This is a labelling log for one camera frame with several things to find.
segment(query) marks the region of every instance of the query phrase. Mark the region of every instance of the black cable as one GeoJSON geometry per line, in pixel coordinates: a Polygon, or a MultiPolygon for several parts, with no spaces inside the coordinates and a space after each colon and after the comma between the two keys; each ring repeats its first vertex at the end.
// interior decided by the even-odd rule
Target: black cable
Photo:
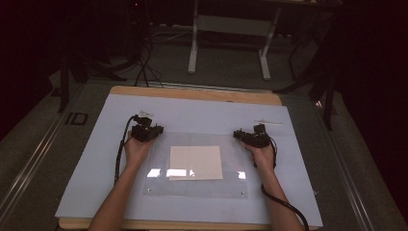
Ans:
{"type": "Polygon", "coordinates": [[[146,82],[147,87],[149,87],[149,84],[147,83],[146,72],[145,72],[144,68],[145,68],[145,66],[147,65],[147,63],[150,60],[150,49],[144,44],[142,44],[141,46],[143,46],[147,50],[147,59],[143,63],[142,58],[140,58],[141,70],[139,71],[138,77],[136,77],[135,87],[138,85],[138,80],[139,80],[140,75],[141,75],[142,72],[143,72],[143,76],[144,76],[144,81],[146,82]]]}
{"type": "Polygon", "coordinates": [[[276,145],[275,140],[272,137],[269,137],[270,139],[270,145],[272,146],[273,149],[273,168],[276,167],[276,155],[278,154],[278,146],[276,145]]]}
{"type": "Polygon", "coordinates": [[[306,218],[302,215],[302,213],[300,213],[299,210],[297,210],[297,209],[296,209],[293,205],[291,205],[290,203],[288,203],[288,202],[286,202],[286,201],[284,201],[284,200],[281,200],[281,199],[279,199],[279,198],[277,198],[277,197],[275,197],[275,196],[269,194],[269,193],[265,190],[264,184],[261,184],[261,191],[262,191],[262,193],[263,193],[267,198],[269,198],[269,199],[271,199],[271,200],[273,200],[273,201],[275,201],[275,202],[277,202],[277,203],[279,203],[279,204],[281,204],[281,205],[287,207],[288,209],[294,211],[294,212],[302,219],[303,226],[305,227],[305,230],[306,230],[306,231],[309,231],[309,224],[308,224],[306,218]]]}
{"type": "Polygon", "coordinates": [[[147,63],[146,65],[147,65],[147,68],[150,70],[150,73],[152,73],[153,77],[155,78],[156,82],[159,82],[162,88],[164,88],[165,86],[163,85],[162,81],[160,81],[160,79],[162,79],[163,74],[160,71],[153,69],[149,63],[147,63]]]}
{"type": "Polygon", "coordinates": [[[134,118],[135,118],[134,116],[131,116],[131,117],[129,118],[129,120],[127,121],[127,123],[126,123],[126,128],[125,128],[125,132],[123,133],[123,138],[122,138],[122,141],[120,141],[119,150],[117,151],[116,165],[115,165],[115,183],[116,183],[117,179],[119,178],[120,157],[121,157],[121,154],[122,154],[123,146],[125,145],[125,143],[126,143],[127,141],[129,141],[129,140],[131,139],[131,138],[129,138],[127,141],[125,141],[126,133],[127,133],[127,131],[128,131],[128,127],[129,127],[130,122],[131,122],[132,119],[134,119],[134,118]]]}

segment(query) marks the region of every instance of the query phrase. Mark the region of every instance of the wire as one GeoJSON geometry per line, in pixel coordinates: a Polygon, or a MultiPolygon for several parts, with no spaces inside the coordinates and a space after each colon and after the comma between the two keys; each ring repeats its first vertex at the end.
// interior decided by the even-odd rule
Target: wire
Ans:
{"type": "Polygon", "coordinates": [[[132,121],[132,119],[134,119],[134,118],[135,118],[135,116],[131,116],[131,117],[129,118],[129,120],[127,121],[127,123],[126,123],[126,128],[125,128],[125,131],[124,131],[124,133],[123,133],[123,138],[122,138],[122,141],[120,141],[119,150],[117,151],[116,164],[115,164],[115,183],[116,183],[117,179],[119,178],[120,157],[121,157],[121,155],[122,155],[123,146],[125,145],[125,143],[126,143],[127,141],[129,141],[129,140],[132,138],[132,137],[131,137],[131,138],[129,138],[127,141],[125,141],[126,133],[127,133],[127,131],[128,131],[128,128],[129,128],[129,124],[130,124],[130,122],[132,121]]]}
{"type": "Polygon", "coordinates": [[[139,74],[138,74],[138,76],[136,77],[135,87],[138,85],[138,80],[139,80],[140,75],[141,75],[142,72],[143,72],[144,81],[146,82],[147,87],[149,87],[149,83],[147,82],[147,79],[146,79],[146,72],[145,72],[145,70],[144,70],[144,67],[147,65],[147,62],[149,62],[149,59],[150,59],[150,49],[149,49],[146,45],[144,45],[144,44],[142,44],[141,46],[143,46],[143,47],[146,48],[146,50],[147,50],[147,59],[145,60],[144,63],[143,63],[142,59],[140,59],[141,70],[139,71],[139,74]]]}
{"type": "Polygon", "coordinates": [[[273,149],[273,168],[276,167],[276,155],[278,154],[278,146],[276,145],[275,140],[272,137],[269,137],[270,139],[270,145],[272,146],[273,149]]]}
{"type": "Polygon", "coordinates": [[[307,222],[307,219],[303,216],[302,213],[300,213],[299,210],[297,210],[297,209],[296,209],[293,205],[291,205],[290,203],[288,203],[288,202],[286,202],[286,201],[284,201],[284,200],[281,200],[281,199],[279,199],[279,198],[277,198],[277,197],[275,197],[275,196],[269,194],[269,193],[265,190],[264,184],[261,184],[261,191],[262,191],[262,193],[263,193],[267,198],[269,198],[269,199],[271,199],[271,200],[273,200],[273,201],[275,201],[275,202],[277,202],[277,203],[279,203],[279,204],[281,204],[281,205],[287,207],[288,209],[294,211],[294,212],[302,219],[303,226],[305,227],[305,230],[306,230],[306,231],[309,231],[309,224],[308,224],[308,222],[307,222]]]}
{"type": "Polygon", "coordinates": [[[136,78],[135,87],[138,85],[138,81],[139,81],[139,78],[140,78],[142,72],[143,72],[144,81],[145,81],[147,87],[149,87],[148,80],[147,80],[147,77],[146,77],[146,72],[145,72],[145,68],[147,67],[147,68],[150,70],[150,72],[152,73],[152,75],[153,75],[153,77],[155,78],[155,80],[160,83],[160,85],[162,86],[162,88],[164,88],[165,86],[164,86],[163,83],[160,81],[160,79],[162,78],[163,74],[162,74],[160,71],[158,71],[158,70],[154,70],[154,69],[149,65],[149,63],[148,63],[149,60],[150,60],[150,53],[151,53],[149,47],[147,47],[147,46],[144,45],[144,44],[143,44],[142,46],[147,50],[147,58],[144,59],[142,56],[140,56],[141,70],[139,71],[139,74],[138,74],[138,76],[137,76],[137,78],[136,78]],[[154,71],[157,72],[157,73],[160,75],[160,77],[157,77],[157,75],[154,73],[154,71]]]}
{"type": "Polygon", "coordinates": [[[176,39],[177,37],[181,37],[181,36],[183,36],[183,35],[185,35],[185,34],[188,34],[188,33],[190,33],[190,32],[192,32],[192,30],[188,30],[188,31],[186,31],[186,32],[180,33],[180,34],[175,35],[175,36],[170,37],[170,38],[166,38],[166,39],[164,39],[164,40],[160,40],[160,41],[153,41],[153,42],[155,42],[155,43],[163,43],[163,42],[167,42],[167,41],[170,41],[170,40],[172,40],[172,39],[176,39]]]}

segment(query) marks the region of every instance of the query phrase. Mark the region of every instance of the plastic sheet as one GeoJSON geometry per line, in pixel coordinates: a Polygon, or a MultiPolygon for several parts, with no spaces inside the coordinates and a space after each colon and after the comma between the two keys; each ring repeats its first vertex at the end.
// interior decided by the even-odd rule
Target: plastic sheet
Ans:
{"type": "Polygon", "coordinates": [[[244,155],[236,139],[227,135],[166,133],[156,141],[149,155],[144,195],[212,198],[247,198],[244,155]],[[172,169],[171,147],[219,147],[222,179],[194,177],[194,169],[172,169]],[[190,176],[188,180],[174,179],[190,176]]]}

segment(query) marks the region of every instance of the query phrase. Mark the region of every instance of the metal rail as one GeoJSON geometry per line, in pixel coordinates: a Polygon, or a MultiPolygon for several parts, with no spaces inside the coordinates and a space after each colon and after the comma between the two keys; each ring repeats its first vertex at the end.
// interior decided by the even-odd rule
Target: metal rail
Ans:
{"type": "Polygon", "coordinates": [[[361,230],[364,230],[364,231],[375,230],[372,224],[372,221],[370,219],[370,216],[366,210],[366,206],[364,205],[364,202],[362,200],[362,197],[360,193],[358,192],[356,185],[354,184],[354,181],[350,175],[347,164],[343,158],[343,155],[340,151],[339,146],[337,145],[333,136],[326,129],[326,125],[320,115],[321,112],[320,112],[319,107],[316,107],[315,105],[312,105],[312,106],[315,109],[316,116],[318,117],[318,121],[320,123],[320,126],[322,127],[322,130],[324,131],[325,135],[328,138],[328,141],[333,147],[333,153],[334,153],[334,157],[337,162],[339,176],[342,180],[342,183],[345,189],[345,193],[347,194],[347,197],[350,201],[350,205],[354,211],[355,217],[357,218],[357,221],[360,225],[361,230]]]}
{"type": "Polygon", "coordinates": [[[69,110],[79,98],[79,95],[83,89],[83,85],[77,85],[74,87],[71,93],[71,100],[67,103],[65,110],[56,115],[51,126],[45,133],[42,140],[39,142],[36,150],[31,155],[27,164],[15,177],[12,185],[6,193],[6,196],[0,203],[0,230],[3,230],[4,226],[6,225],[6,222],[17,205],[18,200],[20,199],[21,195],[24,194],[26,188],[30,184],[31,179],[36,174],[39,165],[47,155],[49,148],[58,134],[58,131],[64,124],[69,110]]]}

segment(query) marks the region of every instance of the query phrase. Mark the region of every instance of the dark background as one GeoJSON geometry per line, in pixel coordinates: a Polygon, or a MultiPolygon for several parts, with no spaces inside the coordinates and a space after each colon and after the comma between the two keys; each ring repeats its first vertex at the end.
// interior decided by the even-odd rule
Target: dark background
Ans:
{"type": "MultiPolygon", "coordinates": [[[[315,62],[324,64],[324,57],[335,57],[336,90],[344,96],[407,220],[408,186],[404,178],[408,157],[403,144],[407,127],[404,83],[408,65],[408,3],[376,0],[344,1],[344,5],[350,9],[333,22],[324,44],[326,53],[315,62]]],[[[72,18],[91,11],[90,7],[87,1],[80,0],[0,1],[0,140],[52,90],[47,77],[60,68],[64,28],[72,25],[72,18]]],[[[191,8],[190,0],[157,0],[149,5],[151,21],[167,25],[191,25],[191,8]]],[[[266,9],[259,12],[246,12],[239,7],[225,9],[223,13],[269,16],[266,9]]],[[[204,10],[217,11],[211,7],[204,10]]],[[[297,16],[298,13],[287,13],[277,33],[292,33],[296,21],[291,18],[297,16]]]]}

